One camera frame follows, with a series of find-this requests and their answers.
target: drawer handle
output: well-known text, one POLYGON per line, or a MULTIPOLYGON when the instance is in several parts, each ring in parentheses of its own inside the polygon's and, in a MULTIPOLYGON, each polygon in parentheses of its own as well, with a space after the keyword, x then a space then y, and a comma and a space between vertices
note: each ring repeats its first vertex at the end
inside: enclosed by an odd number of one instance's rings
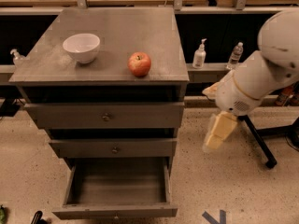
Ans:
POLYGON ((110 116, 108 113, 105 113, 105 114, 102 116, 102 120, 103 120, 104 122, 108 122, 108 121, 110 121, 110 118, 111 118, 111 116, 110 116))
POLYGON ((111 151, 112 153, 117 154, 120 151, 120 149, 118 147, 113 147, 111 151))

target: black robot stand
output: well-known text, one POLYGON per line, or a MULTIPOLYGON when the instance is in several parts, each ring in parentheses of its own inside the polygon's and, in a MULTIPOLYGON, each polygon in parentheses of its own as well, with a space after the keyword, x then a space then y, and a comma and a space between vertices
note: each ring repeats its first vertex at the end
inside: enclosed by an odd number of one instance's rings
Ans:
POLYGON ((274 168, 275 165, 278 164, 277 160, 273 156, 272 152, 268 148, 267 144, 263 140, 264 136, 278 136, 278 135, 286 135, 291 140, 291 146, 296 150, 299 150, 299 118, 292 124, 287 126, 266 128, 257 130, 253 123, 251 122, 248 116, 239 117, 240 120, 244 120, 248 125, 250 131, 255 137, 256 141, 260 145, 264 155, 267 157, 268 161, 266 162, 266 166, 270 169, 274 168))

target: bowl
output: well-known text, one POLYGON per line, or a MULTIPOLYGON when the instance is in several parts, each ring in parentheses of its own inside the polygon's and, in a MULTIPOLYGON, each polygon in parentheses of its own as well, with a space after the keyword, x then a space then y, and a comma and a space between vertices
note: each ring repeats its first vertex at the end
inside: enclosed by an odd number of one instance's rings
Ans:
POLYGON ((100 38, 94 34, 77 34, 63 43, 68 55, 79 63, 92 62, 100 50, 100 38))

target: stand leg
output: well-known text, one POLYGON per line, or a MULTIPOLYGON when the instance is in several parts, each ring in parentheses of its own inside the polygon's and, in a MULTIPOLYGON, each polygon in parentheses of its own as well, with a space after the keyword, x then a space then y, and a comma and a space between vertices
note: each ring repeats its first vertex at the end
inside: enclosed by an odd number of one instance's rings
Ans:
POLYGON ((292 141, 292 146, 299 150, 299 118, 291 125, 291 128, 288 130, 288 137, 292 141))
POLYGON ((255 137, 256 141, 258 142, 258 144, 260 145, 260 147, 263 150, 263 153, 265 154, 265 156, 268 159, 268 162, 265 164, 268 168, 274 168, 275 165, 278 164, 277 160, 274 158, 273 154, 271 153, 270 149, 268 148, 267 144, 264 142, 264 140, 262 139, 262 137, 259 135, 258 131, 255 129, 253 123, 251 122, 251 120, 249 119, 248 116, 243 116, 241 118, 241 120, 244 120, 247 125, 249 126, 249 129, 251 130, 253 136, 255 137))

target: cabinet top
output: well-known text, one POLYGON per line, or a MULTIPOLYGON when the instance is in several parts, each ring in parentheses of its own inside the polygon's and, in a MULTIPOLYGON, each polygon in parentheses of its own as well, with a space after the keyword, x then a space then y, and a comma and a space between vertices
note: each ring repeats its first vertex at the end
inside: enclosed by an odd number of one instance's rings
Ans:
POLYGON ((171 7, 66 8, 37 41, 10 82, 145 82, 189 80, 171 7), (100 52, 89 64, 72 60, 63 49, 71 35, 91 33, 101 38, 100 52), (127 61, 136 51, 151 57, 145 77, 134 77, 127 61))

